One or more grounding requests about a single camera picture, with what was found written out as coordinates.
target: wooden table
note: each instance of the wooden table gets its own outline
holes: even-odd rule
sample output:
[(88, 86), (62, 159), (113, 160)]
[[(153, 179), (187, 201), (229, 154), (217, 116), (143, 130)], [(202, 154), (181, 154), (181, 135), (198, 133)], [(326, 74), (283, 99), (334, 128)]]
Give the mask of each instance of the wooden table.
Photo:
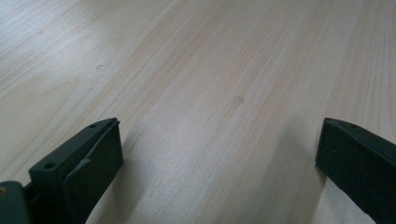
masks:
[(325, 117), (396, 142), (396, 1), (3, 1), (0, 181), (120, 119), (89, 223), (374, 223), (315, 168)]

